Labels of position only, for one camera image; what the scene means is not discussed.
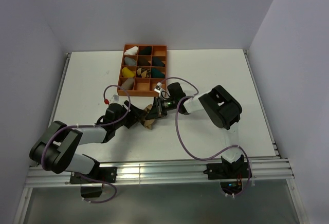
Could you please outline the tan sock with maroon cuff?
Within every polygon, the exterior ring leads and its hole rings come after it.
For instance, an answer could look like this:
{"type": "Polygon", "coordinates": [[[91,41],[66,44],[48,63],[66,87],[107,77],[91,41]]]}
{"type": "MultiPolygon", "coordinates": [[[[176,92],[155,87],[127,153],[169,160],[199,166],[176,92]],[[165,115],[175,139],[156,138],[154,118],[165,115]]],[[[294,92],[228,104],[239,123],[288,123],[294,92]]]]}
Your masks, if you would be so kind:
{"type": "Polygon", "coordinates": [[[121,87],[122,87],[124,90],[133,90],[133,88],[134,88],[134,81],[135,81],[134,78],[127,78],[127,79],[125,79],[125,80],[122,82],[121,87]]]}

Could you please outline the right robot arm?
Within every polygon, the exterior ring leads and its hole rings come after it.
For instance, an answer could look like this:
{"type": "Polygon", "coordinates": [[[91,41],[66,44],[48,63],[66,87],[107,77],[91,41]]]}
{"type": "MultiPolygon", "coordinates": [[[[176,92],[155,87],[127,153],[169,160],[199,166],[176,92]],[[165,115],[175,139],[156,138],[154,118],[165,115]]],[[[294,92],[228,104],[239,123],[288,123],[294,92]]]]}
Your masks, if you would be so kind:
{"type": "Polygon", "coordinates": [[[193,159],[208,161],[221,157],[222,172],[225,176],[235,177],[242,169],[244,155],[238,145],[237,123],[240,121],[242,107],[239,102],[222,86],[217,85],[209,92],[186,96],[178,82],[168,85],[169,96],[163,97],[164,90],[158,83],[155,91],[159,93],[154,98],[153,106],[146,115],[146,120],[165,117],[168,111],[175,110],[175,129],[180,145],[193,159]],[[188,151],[184,145],[178,128],[178,115],[189,115],[204,110],[212,123],[223,132],[224,149],[209,158],[198,158],[188,151]]]}

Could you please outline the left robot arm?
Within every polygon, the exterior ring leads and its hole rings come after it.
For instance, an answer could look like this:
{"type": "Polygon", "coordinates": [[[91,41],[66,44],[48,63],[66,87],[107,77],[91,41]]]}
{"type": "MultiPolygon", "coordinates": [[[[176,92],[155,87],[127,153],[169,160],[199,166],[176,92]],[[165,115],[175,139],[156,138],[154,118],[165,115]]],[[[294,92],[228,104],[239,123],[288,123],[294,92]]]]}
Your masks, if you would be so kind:
{"type": "Polygon", "coordinates": [[[80,173],[87,182],[95,182],[100,176],[100,162],[87,155],[76,153],[77,147],[89,143],[107,143],[122,126],[130,128],[147,115],[145,110],[125,101],[123,105],[112,103],[96,122],[88,126],[68,126],[54,121],[42,134],[29,153],[31,160],[41,164],[46,171],[56,174],[80,173]]]}

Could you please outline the brown argyle sock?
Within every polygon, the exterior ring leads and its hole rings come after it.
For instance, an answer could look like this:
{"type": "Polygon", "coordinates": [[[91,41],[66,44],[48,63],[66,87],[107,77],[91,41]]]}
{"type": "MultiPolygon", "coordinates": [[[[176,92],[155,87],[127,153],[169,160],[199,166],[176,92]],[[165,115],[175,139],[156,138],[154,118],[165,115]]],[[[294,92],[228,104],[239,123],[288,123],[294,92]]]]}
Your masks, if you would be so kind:
{"type": "Polygon", "coordinates": [[[143,115],[140,120],[141,125],[148,130],[152,130],[153,123],[155,122],[155,119],[146,120],[146,116],[149,114],[151,108],[152,108],[152,104],[149,104],[147,107],[144,108],[146,114],[143,115]]]}

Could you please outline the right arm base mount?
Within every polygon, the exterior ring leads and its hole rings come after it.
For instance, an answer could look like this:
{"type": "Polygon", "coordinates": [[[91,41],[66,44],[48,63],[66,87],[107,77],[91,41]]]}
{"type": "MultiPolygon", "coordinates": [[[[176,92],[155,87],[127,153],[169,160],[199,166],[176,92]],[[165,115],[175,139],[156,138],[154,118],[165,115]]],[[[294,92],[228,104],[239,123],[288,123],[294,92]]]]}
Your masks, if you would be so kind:
{"type": "Polygon", "coordinates": [[[246,162],[239,165],[233,163],[208,163],[203,173],[207,175],[209,180],[238,179],[240,177],[247,179],[252,176],[246,162]]]}

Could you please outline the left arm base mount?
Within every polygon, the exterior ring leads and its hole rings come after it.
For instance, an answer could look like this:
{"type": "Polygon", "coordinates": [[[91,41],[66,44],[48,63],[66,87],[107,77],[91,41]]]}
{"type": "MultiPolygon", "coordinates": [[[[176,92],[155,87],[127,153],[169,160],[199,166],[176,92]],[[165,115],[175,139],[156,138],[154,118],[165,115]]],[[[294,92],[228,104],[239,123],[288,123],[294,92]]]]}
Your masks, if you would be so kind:
{"type": "Polygon", "coordinates": [[[87,175],[72,172],[69,183],[80,185],[80,195],[83,200],[90,203],[104,203],[117,195],[117,188],[113,185],[116,182],[116,177],[117,167],[100,167],[87,175]],[[101,196],[106,185],[113,188],[112,196],[105,200],[95,200],[101,196]]]}

